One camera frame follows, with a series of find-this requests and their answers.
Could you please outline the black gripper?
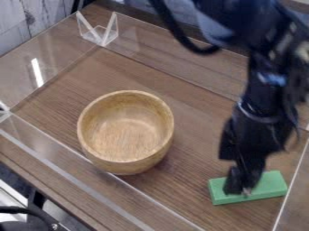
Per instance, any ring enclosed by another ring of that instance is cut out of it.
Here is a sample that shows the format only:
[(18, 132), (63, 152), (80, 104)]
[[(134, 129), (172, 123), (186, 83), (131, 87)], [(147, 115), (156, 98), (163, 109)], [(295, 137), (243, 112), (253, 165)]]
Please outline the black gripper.
[(219, 160), (237, 163), (228, 169), (223, 184), (226, 195), (251, 195), (262, 178), (266, 159), (285, 150), (293, 128), (294, 123), (281, 106), (259, 108), (245, 100), (237, 102), (223, 125), (218, 151)]

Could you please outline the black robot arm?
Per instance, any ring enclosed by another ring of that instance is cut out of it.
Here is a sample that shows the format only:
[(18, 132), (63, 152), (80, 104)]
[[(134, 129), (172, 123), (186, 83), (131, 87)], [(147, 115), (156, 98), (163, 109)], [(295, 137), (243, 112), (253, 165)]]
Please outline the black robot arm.
[(247, 50), (247, 84), (224, 123), (218, 158), (234, 161), (227, 195), (251, 192), (266, 159), (298, 130), (297, 105), (309, 96), (309, 27), (278, 0), (192, 0), (203, 36)]

